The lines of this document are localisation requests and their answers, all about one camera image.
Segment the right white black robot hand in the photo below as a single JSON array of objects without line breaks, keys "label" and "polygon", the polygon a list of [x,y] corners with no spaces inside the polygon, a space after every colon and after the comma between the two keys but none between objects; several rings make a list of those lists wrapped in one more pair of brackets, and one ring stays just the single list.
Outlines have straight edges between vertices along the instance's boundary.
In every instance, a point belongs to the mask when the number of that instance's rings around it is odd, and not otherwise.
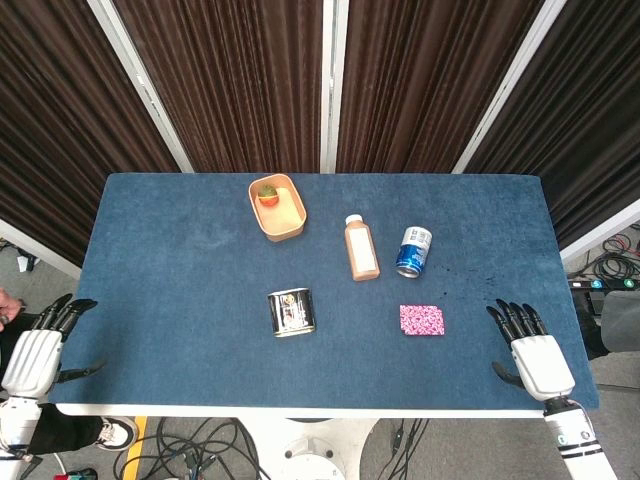
[{"label": "right white black robot hand", "polygon": [[502,338],[509,347],[517,374],[499,362],[491,364],[504,382],[525,390],[537,401],[548,403],[566,398],[575,387],[575,379],[565,356],[546,329],[539,313],[529,304],[496,300],[497,307],[487,306]]}]

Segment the bystander bare hand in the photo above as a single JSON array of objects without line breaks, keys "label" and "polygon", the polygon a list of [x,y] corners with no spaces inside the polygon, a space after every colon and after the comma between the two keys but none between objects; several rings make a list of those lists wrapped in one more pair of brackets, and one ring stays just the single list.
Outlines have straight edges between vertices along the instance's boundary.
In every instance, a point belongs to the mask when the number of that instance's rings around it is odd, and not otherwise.
[{"label": "bystander bare hand", "polygon": [[25,305],[21,299],[11,296],[4,288],[0,288],[0,330],[3,331],[24,311]]}]

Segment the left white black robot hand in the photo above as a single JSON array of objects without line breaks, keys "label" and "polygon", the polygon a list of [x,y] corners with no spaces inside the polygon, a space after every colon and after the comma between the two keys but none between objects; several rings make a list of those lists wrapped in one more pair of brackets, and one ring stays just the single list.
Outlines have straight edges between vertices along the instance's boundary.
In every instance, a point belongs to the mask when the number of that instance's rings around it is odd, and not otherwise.
[{"label": "left white black robot hand", "polygon": [[56,384],[91,376],[106,364],[101,359],[81,369],[61,369],[62,350],[79,318],[95,308],[92,299],[72,299],[65,294],[34,317],[18,338],[2,379],[10,397],[40,399]]}]

